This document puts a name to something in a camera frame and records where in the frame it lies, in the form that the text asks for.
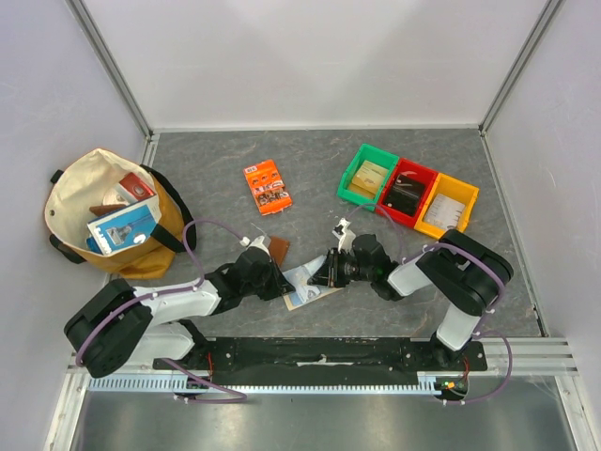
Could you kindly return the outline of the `white gold VIP card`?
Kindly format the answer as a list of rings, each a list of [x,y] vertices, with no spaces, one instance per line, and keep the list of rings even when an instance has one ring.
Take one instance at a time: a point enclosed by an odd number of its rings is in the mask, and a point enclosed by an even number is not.
[[[296,285],[295,290],[291,298],[293,299],[293,303],[297,304],[309,303],[322,295],[320,287],[304,283]]]

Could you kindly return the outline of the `brown leather card wallet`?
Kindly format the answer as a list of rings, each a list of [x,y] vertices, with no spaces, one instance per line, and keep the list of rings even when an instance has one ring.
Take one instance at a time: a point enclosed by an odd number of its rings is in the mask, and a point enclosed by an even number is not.
[[[289,247],[290,241],[277,236],[270,236],[270,243],[268,246],[270,256],[279,267],[283,265]]]

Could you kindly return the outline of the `beige card holder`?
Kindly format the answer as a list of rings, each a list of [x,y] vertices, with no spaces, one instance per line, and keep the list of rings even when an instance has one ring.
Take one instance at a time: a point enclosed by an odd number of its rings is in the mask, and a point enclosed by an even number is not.
[[[308,303],[339,291],[339,288],[309,285],[307,281],[315,271],[316,268],[306,264],[295,269],[288,270],[284,273],[286,281],[289,282],[295,289],[293,292],[287,293],[283,296],[286,308],[289,311],[303,307]]]

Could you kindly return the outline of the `silver white credit card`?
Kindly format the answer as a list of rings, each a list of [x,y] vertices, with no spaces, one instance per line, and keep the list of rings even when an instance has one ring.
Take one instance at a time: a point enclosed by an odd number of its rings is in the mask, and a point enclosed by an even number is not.
[[[442,230],[457,229],[465,205],[445,194],[437,194],[428,207],[424,222]]]

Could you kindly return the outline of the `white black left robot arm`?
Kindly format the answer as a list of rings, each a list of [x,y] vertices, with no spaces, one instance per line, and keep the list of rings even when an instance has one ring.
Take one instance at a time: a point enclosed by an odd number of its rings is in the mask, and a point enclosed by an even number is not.
[[[141,288],[116,279],[67,322],[64,334],[76,351],[77,365],[103,378],[126,364],[153,328],[219,315],[246,297],[271,301],[294,291],[269,251],[250,246],[235,262],[189,283]]]

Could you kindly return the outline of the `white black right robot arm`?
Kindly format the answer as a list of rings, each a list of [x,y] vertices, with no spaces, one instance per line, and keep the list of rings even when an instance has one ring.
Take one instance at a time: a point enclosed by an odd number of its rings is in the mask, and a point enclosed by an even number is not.
[[[435,287],[450,306],[430,339],[429,354],[436,367],[448,370],[463,360],[464,349],[513,275],[504,257],[451,229],[419,255],[402,262],[392,260],[374,234],[359,235],[348,247],[329,250],[307,283],[344,288],[353,281],[368,282],[387,301]]]

